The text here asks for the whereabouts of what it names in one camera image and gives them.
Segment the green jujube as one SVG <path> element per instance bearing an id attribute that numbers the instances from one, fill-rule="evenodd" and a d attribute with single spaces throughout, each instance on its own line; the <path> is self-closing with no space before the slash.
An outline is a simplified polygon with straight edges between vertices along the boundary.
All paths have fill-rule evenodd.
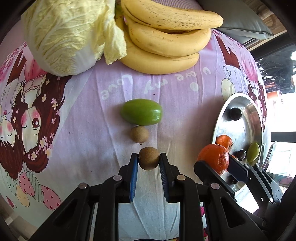
<path id="1" fill-rule="evenodd" d="M 257 142 L 253 142 L 247 150 L 247 154 L 246 154 L 247 161 L 249 163 L 255 161 L 259 156 L 259 154 L 260 154 L 260 145 Z"/>
<path id="2" fill-rule="evenodd" d="M 162 107 L 149 99 L 132 99 L 121 107 L 121 117 L 129 123 L 150 126 L 159 123 L 163 117 Z"/>

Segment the orange tangerine with stem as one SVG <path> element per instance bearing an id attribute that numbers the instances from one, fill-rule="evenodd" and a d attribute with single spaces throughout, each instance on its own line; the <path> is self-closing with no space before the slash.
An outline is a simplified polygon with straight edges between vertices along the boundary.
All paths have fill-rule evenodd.
<path id="1" fill-rule="evenodd" d="M 233 145 L 233 140 L 230 138 L 228 135 L 220 135 L 216 138 L 216 144 L 219 144 L 226 148 L 228 151 L 230 151 L 232 145 Z"/>

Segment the brown longan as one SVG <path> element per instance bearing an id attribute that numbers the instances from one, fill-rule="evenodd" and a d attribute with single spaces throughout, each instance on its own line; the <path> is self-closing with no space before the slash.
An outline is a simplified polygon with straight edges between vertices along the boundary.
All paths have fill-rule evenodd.
<path id="1" fill-rule="evenodd" d="M 144 126 L 135 126 L 130 131 L 130 138 L 134 143 L 142 145 L 149 138 L 149 131 Z"/>
<path id="2" fill-rule="evenodd" d="M 156 148 L 145 147 L 138 153 L 138 163 L 146 171 L 153 170 L 159 164 L 159 152 Z"/>

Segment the stemmed dark cherry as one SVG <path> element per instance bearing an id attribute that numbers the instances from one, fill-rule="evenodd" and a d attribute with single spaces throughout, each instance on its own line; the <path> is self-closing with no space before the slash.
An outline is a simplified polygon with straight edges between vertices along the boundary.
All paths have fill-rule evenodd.
<path id="1" fill-rule="evenodd" d="M 231 185 L 234 185 L 234 184 L 237 184 L 238 181 L 237 179 L 235 179 L 232 175 L 229 175 L 227 178 L 226 178 L 226 183 L 231 186 Z"/>

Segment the orange flower pot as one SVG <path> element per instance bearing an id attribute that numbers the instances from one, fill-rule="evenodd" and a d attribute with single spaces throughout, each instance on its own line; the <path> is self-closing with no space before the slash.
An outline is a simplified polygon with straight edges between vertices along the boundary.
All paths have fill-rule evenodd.
<path id="1" fill-rule="evenodd" d="M 273 92 L 267 93 L 267 99 L 274 99 L 274 98 L 278 98 L 280 96 L 281 96 L 280 91 L 273 91 Z"/>

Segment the cartoon print tablecloth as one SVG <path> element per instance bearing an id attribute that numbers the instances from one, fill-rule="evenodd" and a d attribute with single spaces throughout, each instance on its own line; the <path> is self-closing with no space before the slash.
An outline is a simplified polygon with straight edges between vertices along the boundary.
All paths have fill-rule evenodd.
<path id="1" fill-rule="evenodd" d="M 103 183 L 142 149 L 120 114 L 127 101 L 162 107 L 145 145 L 198 181 L 198 154 L 234 93 L 249 96 L 266 122 L 266 90 L 253 57 L 217 30 L 198 63 L 179 73 L 148 75 L 101 60 L 79 75 L 56 77 L 37 65 L 16 23 L 1 43 L 1 195 L 28 225 L 45 227 L 39 240 L 73 240 L 64 224 L 46 219 L 80 183 Z"/>

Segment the black folding chair outside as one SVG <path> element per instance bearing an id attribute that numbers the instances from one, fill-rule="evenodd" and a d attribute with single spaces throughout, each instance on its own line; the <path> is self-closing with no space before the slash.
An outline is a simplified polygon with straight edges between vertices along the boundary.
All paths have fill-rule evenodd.
<path id="1" fill-rule="evenodd" d="M 292 54 L 295 47 L 290 46 L 257 61 L 267 93 L 279 91 L 281 94 L 294 93 L 295 60 Z"/>

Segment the middle banana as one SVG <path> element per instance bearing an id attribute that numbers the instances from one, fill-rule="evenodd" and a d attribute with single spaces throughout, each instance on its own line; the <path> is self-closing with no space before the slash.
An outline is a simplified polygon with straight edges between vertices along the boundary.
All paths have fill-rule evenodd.
<path id="1" fill-rule="evenodd" d="M 211 29 L 169 34 L 124 17 L 129 37 L 140 49 L 170 58 L 190 56 L 204 49 L 211 39 Z"/>

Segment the banana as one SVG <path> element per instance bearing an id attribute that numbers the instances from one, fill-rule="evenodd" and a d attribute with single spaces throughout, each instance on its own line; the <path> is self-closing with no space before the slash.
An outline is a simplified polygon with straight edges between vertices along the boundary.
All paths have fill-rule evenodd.
<path id="1" fill-rule="evenodd" d="M 211 29 L 169 34 L 124 17 L 129 37 L 140 49 L 170 58 L 190 56 L 204 49 L 211 39 Z"/>
<path id="2" fill-rule="evenodd" d="M 127 55 L 119 61 L 135 71 L 152 75 L 177 73 L 193 67 L 199 60 L 198 53 L 187 57 L 169 58 L 144 51 L 132 42 L 121 13 L 115 14 L 115 21 L 123 30 L 126 42 Z"/>
<path id="3" fill-rule="evenodd" d="M 218 28 L 223 18 L 212 11 L 178 9 L 154 1 L 121 1 L 123 13 L 135 22 L 164 30 Z"/>

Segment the bottom banana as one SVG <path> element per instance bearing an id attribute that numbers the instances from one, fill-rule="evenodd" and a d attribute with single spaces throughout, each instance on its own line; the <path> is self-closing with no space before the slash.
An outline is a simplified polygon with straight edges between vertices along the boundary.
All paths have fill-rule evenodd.
<path id="1" fill-rule="evenodd" d="M 121 13 L 115 14 L 115 21 L 123 30 L 126 42 L 127 55 L 119 61 L 135 71 L 152 75 L 177 73 L 193 67 L 199 60 L 198 53 L 187 57 L 169 58 L 144 51 L 132 42 Z"/>

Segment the grey sofa cushion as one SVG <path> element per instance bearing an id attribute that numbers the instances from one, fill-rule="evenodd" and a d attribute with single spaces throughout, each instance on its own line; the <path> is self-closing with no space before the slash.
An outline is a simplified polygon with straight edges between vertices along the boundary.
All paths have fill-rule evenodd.
<path id="1" fill-rule="evenodd" d="M 204 0 L 198 3 L 202 9 L 222 16 L 223 25 L 218 30 L 242 45 L 273 37 L 270 28 L 243 1 Z"/>

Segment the top banana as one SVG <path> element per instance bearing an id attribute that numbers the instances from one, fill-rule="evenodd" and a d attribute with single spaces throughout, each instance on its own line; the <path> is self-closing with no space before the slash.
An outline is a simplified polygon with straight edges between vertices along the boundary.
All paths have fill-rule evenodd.
<path id="1" fill-rule="evenodd" d="M 123 13 L 135 22 L 164 30 L 218 28 L 223 18 L 212 11 L 178 9 L 154 1 L 121 1 Z"/>

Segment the napa cabbage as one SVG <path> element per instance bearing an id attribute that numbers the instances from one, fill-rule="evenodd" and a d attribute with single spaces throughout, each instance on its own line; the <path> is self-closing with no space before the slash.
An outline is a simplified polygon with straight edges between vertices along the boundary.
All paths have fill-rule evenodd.
<path id="1" fill-rule="evenodd" d="M 37 64 L 56 76 L 78 75 L 101 58 L 127 55 L 115 22 L 115 1 L 35 1 L 21 16 L 24 39 Z"/>

